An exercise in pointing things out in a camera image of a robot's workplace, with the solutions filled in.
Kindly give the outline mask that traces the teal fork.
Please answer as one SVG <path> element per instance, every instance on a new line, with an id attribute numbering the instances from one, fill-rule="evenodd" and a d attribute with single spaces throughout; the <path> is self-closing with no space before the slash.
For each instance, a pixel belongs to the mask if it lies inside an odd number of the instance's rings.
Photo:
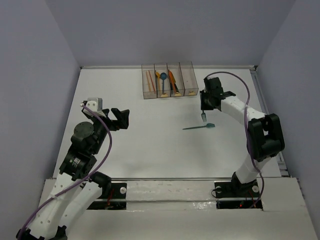
<path id="1" fill-rule="evenodd" d="M 183 128 L 183 130 L 194 130 L 194 129 L 203 129 L 203 128 L 210 129 L 210 128 L 214 128 L 214 127 L 215 127 L 214 123 L 207 123 L 207 124 L 201 125 L 201 126 L 186 127 L 186 128 Z"/>
<path id="2" fill-rule="evenodd" d="M 202 118 L 202 121 L 203 121 L 204 123 L 206 123 L 206 122 L 207 122 L 207 116 L 206 116 L 206 113 L 205 113 L 205 111 L 204 111 L 204 110 L 202 110 L 201 118 Z"/>

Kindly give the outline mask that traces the gold knife black handle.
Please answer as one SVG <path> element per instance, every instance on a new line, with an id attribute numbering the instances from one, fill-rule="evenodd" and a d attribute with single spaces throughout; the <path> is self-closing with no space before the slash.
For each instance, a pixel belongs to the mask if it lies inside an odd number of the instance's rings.
<path id="1" fill-rule="evenodd" d="M 173 97 L 175 94 L 175 91 L 174 91 L 174 82 L 173 82 L 172 76 L 169 75 L 168 79 L 169 79 L 169 85 L 170 85 L 170 96 Z"/>
<path id="2" fill-rule="evenodd" d="M 181 93 L 180 93 L 180 91 L 179 91 L 179 89 L 178 89 L 178 86 L 177 86 L 177 84 L 176 84 L 175 78 L 173 78 L 172 82 L 173 82 L 172 88 L 173 88 L 173 91 L 174 91 L 174 96 L 175 96 L 175 97 L 181 96 Z"/>

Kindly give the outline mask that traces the yellow orange chopstick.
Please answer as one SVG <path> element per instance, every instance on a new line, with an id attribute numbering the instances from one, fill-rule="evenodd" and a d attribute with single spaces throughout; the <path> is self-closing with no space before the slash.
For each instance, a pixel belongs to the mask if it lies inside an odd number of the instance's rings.
<path id="1" fill-rule="evenodd" d="M 147 79 L 147 85 L 148 85 L 148 91 L 151 92 L 151 86 L 150 86 L 150 80 L 149 80 L 149 76 L 148 76 L 148 72 L 145 72 L 146 75 L 146 79 Z"/>

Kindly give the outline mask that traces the orange chopstick long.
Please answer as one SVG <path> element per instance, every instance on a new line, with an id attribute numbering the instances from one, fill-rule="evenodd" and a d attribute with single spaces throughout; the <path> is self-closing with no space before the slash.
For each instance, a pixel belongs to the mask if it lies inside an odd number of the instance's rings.
<path id="1" fill-rule="evenodd" d="M 152 85 L 153 91 L 154 91 L 154 93 L 156 93 L 156 88 L 155 88 L 154 81 L 153 81 L 153 78 L 152 78 L 150 70 L 148 70 L 148 75 L 149 75 L 149 78 L 150 78 L 150 81 L 151 81 L 151 85 Z"/>

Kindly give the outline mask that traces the blue spoon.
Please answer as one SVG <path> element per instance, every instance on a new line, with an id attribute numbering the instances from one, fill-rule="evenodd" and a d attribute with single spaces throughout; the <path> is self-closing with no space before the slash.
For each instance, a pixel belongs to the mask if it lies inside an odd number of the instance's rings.
<path id="1" fill-rule="evenodd" d="M 160 74 L 160 79 L 162 80 L 162 94 L 165 94 L 165 80 L 167 79 L 167 74 L 162 72 Z"/>

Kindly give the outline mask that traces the yellow orange spoon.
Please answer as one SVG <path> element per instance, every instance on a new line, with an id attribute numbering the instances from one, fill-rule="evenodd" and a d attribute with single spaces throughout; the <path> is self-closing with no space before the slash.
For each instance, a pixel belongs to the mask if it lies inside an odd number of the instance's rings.
<path id="1" fill-rule="evenodd" d="M 160 86 L 160 73 L 159 72 L 155 72 L 156 75 L 156 84 L 157 84 L 157 90 L 160 91 L 161 90 L 161 86 Z"/>

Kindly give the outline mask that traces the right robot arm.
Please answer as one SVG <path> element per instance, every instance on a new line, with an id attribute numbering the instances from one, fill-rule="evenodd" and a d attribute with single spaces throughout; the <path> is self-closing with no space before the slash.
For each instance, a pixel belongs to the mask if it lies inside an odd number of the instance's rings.
<path id="1" fill-rule="evenodd" d="M 231 181 L 215 187 L 217 198 L 244 197 L 255 186 L 257 176 L 272 158 L 285 148 L 285 141 L 278 115 L 255 110 L 241 101 L 235 93 L 224 91 L 218 77 L 204 79 L 200 91 L 201 117 L 205 111 L 218 110 L 244 126 L 248 155 Z"/>

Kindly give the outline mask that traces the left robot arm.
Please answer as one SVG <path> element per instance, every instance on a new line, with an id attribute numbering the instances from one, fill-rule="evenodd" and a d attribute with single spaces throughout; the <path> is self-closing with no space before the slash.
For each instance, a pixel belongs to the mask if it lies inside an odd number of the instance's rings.
<path id="1" fill-rule="evenodd" d="M 71 146 L 47 200 L 18 231 L 18 240 L 66 240 L 80 216 L 99 197 L 110 199 L 112 179 L 98 171 L 96 158 L 112 131 L 129 127 L 128 109 L 101 109 L 82 103 L 88 121 L 76 125 Z"/>

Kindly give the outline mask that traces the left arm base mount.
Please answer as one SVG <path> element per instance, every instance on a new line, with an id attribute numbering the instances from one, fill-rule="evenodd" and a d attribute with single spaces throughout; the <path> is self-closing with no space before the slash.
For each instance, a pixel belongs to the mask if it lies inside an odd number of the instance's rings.
<path id="1" fill-rule="evenodd" d="M 108 193 L 103 193 L 96 199 L 88 210 L 126 210 L 127 209 L 127 183 L 116 181 L 111 183 Z"/>

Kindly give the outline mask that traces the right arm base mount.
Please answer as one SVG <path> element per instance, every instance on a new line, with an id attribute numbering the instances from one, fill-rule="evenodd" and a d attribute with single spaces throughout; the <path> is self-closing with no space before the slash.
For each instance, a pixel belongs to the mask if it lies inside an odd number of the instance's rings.
<path id="1" fill-rule="evenodd" d="M 218 210 L 263 209 L 256 180 L 237 189 L 230 181 L 215 182 L 211 196 L 215 199 Z"/>

